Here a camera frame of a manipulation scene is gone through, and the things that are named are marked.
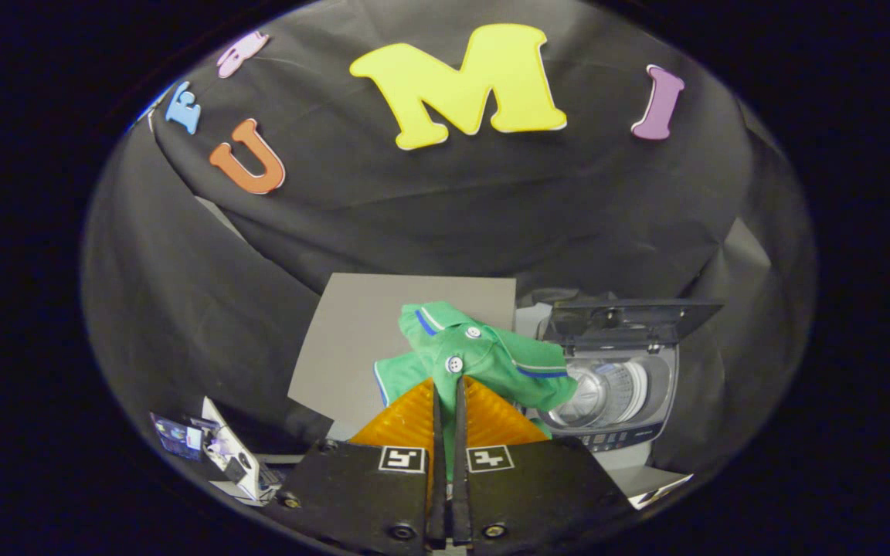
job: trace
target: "washing machine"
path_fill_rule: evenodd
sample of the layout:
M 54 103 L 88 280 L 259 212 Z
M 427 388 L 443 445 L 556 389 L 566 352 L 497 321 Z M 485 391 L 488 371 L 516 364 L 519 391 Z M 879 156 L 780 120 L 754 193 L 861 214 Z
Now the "washing machine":
M 679 342 L 722 307 L 688 299 L 555 302 L 537 335 L 562 345 L 579 387 L 565 404 L 526 416 L 593 452 L 656 439 L 677 394 Z

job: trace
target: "orange letter u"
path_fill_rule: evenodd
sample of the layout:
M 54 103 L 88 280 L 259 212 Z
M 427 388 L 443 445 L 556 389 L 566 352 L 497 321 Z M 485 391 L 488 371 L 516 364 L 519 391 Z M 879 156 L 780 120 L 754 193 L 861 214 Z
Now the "orange letter u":
M 250 117 L 236 126 L 233 130 L 233 141 L 241 142 L 256 155 L 262 163 L 265 172 L 262 175 L 254 176 L 250 170 L 236 160 L 233 156 L 233 148 L 227 142 L 223 142 L 209 156 L 209 161 L 222 172 L 229 176 L 230 180 L 236 183 L 249 193 L 257 195 L 265 195 L 274 189 L 277 189 L 284 183 L 287 173 L 284 170 L 284 163 L 280 161 L 276 152 L 270 148 L 270 145 L 263 141 L 263 138 L 256 132 L 256 120 Z

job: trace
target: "washing machine drum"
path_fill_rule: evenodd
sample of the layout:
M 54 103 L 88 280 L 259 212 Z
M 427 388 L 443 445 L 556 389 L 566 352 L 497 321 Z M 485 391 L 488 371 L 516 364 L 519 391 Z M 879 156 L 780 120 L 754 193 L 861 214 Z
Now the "washing machine drum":
M 559 425 L 581 429 L 628 422 L 647 401 L 647 371 L 639 363 L 607 363 L 597 369 L 568 366 L 579 383 L 572 400 L 548 413 Z

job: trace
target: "yellow letter m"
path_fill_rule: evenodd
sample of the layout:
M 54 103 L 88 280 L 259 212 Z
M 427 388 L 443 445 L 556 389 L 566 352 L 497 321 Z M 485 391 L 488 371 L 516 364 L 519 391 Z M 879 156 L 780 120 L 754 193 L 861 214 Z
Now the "yellow letter m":
M 494 92 L 497 131 L 561 130 L 566 116 L 555 108 L 541 61 L 541 29 L 528 25 L 484 25 L 473 31 L 458 71 L 411 45 L 384 46 L 349 67 L 356 77 L 373 80 L 396 117 L 398 147 L 439 144 L 448 129 L 428 117 L 424 104 L 437 110 L 469 136 L 480 130 L 487 96 Z

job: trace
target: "green polo shirt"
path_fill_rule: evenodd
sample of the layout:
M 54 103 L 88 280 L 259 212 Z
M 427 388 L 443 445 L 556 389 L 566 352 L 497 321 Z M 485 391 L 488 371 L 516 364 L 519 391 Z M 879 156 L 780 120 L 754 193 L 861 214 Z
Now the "green polo shirt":
M 431 377 L 442 401 L 448 478 L 452 478 L 456 387 L 469 375 L 508 401 L 548 411 L 576 393 L 562 346 L 499 330 L 451 303 L 405 305 L 400 331 L 413 351 L 373 365 L 384 405 Z

